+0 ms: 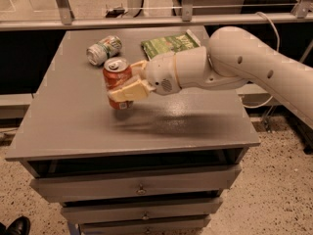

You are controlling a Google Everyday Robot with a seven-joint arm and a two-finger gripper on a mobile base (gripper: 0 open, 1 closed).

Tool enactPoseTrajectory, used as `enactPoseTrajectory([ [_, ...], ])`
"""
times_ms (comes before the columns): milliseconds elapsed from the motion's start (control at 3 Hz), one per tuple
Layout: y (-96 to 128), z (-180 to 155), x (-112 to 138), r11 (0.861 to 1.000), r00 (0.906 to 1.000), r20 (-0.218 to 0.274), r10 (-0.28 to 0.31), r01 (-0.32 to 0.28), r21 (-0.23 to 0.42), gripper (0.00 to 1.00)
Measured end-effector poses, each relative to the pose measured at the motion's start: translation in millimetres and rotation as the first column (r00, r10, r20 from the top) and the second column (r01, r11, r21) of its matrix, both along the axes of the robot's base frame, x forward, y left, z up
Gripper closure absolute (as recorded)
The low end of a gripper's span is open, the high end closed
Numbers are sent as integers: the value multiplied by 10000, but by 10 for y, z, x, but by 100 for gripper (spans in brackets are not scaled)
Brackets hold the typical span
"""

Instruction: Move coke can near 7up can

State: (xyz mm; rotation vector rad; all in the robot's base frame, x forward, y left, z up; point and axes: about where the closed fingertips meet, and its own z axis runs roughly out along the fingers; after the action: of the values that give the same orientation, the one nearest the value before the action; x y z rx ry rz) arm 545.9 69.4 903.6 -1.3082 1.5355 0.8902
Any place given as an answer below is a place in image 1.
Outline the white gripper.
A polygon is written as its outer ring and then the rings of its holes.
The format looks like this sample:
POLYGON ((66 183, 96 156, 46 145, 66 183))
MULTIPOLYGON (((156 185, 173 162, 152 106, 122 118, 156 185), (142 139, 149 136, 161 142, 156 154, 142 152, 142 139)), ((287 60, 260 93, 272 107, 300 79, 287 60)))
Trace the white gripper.
POLYGON ((108 92, 109 98, 115 102, 142 100, 153 91, 158 95, 169 95, 181 90, 174 52, 133 63, 130 68, 133 77, 108 92))

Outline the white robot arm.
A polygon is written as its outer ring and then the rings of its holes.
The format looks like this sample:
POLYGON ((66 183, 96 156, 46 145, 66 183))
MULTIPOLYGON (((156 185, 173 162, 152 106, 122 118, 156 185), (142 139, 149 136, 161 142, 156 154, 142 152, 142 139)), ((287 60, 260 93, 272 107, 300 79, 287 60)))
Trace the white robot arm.
POLYGON ((169 95, 190 87, 236 89, 250 81, 313 127, 313 69, 239 27, 221 27, 204 46, 159 54, 131 71, 131 78, 108 92, 110 99, 138 101, 152 92, 169 95))

